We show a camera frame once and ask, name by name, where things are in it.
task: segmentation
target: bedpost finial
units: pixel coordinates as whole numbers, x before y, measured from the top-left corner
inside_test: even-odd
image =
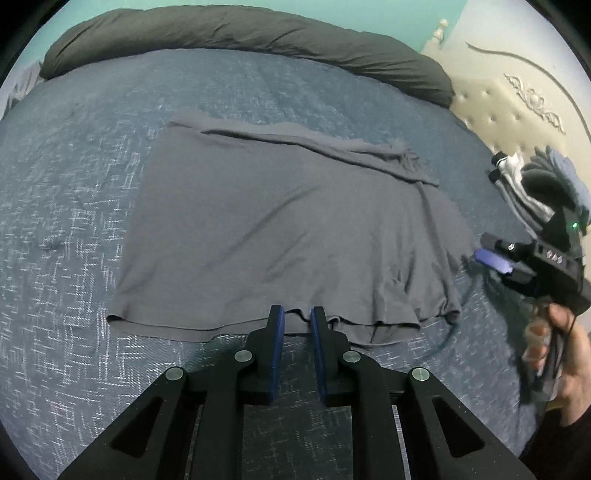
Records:
[[[437,29],[433,32],[433,39],[437,42],[437,43],[441,43],[443,41],[443,33],[445,31],[445,29],[449,26],[449,22],[445,19],[442,18],[439,21],[439,26],[437,27]]]

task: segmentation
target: blue bedspread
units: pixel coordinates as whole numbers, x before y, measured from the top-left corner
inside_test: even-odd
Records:
[[[476,235],[525,240],[488,182],[490,152],[447,110],[308,60],[157,51],[91,64],[35,89],[0,122],[0,421],[54,479],[170,365],[195,369],[242,342],[118,337],[105,322],[150,146],[183,108],[296,122],[372,143],[406,140]],[[469,265],[463,316],[371,354],[430,368],[515,453],[534,428],[518,358],[519,303]],[[352,478],[347,409],[322,409],[308,338],[285,341],[280,395],[247,408],[245,479]]]

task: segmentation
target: t-shirt sleeve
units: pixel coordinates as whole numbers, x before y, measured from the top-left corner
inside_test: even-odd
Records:
[[[520,460],[537,480],[591,478],[591,407],[575,423],[560,426],[560,410],[544,416]]]

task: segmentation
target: gray t-shirt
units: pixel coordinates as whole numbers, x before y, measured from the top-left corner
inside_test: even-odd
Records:
[[[456,206],[401,141],[371,145],[300,125],[191,111],[147,162],[108,320],[128,333],[206,341],[287,333],[322,305],[359,345],[408,339],[460,302],[474,243]]]

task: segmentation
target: white cloth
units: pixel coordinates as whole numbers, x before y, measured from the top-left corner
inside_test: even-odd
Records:
[[[18,102],[33,90],[38,83],[43,82],[39,76],[41,62],[34,61],[27,67],[15,66],[0,87],[0,119],[8,113]]]
[[[511,187],[511,190],[519,197],[523,204],[529,208],[536,217],[541,219],[544,223],[548,222],[554,215],[552,210],[547,205],[539,202],[533,197],[527,195],[527,192],[521,184],[521,168],[525,165],[525,161],[521,154],[516,153],[510,157],[503,158],[497,163],[497,168],[506,182]]]

